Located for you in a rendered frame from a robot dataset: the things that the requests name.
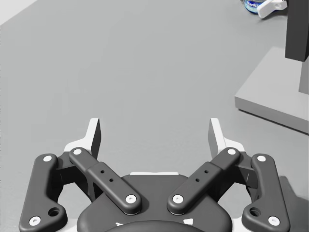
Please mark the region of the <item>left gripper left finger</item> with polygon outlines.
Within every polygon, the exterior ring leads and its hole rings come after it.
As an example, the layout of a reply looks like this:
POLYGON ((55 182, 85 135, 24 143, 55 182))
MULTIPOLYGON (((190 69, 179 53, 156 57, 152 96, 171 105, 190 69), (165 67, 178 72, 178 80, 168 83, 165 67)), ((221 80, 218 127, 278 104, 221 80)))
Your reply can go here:
POLYGON ((92 118, 84 138, 67 144, 61 156, 42 154, 35 159, 19 221, 21 232, 63 229, 68 216, 58 198, 64 185, 70 183, 76 183, 91 201, 104 193, 124 214, 140 212, 141 196, 97 160, 100 142, 100 122, 92 118))

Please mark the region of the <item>grey stand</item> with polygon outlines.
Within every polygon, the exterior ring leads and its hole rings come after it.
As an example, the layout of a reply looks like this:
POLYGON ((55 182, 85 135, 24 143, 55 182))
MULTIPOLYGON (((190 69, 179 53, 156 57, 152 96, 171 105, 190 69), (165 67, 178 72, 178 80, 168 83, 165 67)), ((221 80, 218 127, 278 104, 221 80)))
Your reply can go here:
POLYGON ((272 47, 235 95, 239 110, 309 134, 309 57, 272 47))

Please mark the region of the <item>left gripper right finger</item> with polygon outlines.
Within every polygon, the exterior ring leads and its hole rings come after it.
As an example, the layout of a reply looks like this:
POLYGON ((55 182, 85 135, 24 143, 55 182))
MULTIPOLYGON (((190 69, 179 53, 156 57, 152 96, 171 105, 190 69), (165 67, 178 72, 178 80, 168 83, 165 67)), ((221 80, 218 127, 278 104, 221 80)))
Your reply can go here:
POLYGON ((289 232, 291 224, 274 159, 267 154, 247 155, 241 143, 224 137, 217 118, 210 119, 208 142, 212 160, 168 196, 168 210, 183 215, 203 196, 218 200, 239 183, 246 187, 252 201, 241 216, 244 228, 251 232, 289 232))

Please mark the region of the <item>blue flat can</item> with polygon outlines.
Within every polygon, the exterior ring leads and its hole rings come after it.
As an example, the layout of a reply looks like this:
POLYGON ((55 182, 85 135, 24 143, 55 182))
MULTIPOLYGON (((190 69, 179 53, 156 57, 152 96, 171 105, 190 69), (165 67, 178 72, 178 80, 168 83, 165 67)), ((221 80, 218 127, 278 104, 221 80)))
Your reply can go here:
POLYGON ((257 8, 260 6, 265 0, 243 0, 244 7, 251 13, 257 14, 257 8))

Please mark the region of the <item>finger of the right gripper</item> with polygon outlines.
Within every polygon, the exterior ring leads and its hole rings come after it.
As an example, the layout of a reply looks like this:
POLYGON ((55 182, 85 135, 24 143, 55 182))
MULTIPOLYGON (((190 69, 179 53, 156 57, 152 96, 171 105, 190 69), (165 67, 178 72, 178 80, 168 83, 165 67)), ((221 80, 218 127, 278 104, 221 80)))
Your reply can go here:
POLYGON ((258 16, 263 19, 274 11, 281 11, 287 8, 287 0, 265 0, 257 7, 258 16))

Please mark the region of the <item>black screen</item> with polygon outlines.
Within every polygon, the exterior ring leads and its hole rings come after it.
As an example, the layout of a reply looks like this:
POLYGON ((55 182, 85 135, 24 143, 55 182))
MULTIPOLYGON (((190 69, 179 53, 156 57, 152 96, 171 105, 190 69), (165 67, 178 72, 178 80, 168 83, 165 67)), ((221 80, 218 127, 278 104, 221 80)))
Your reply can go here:
POLYGON ((309 56, 309 0, 288 0, 285 57, 304 62, 309 56))

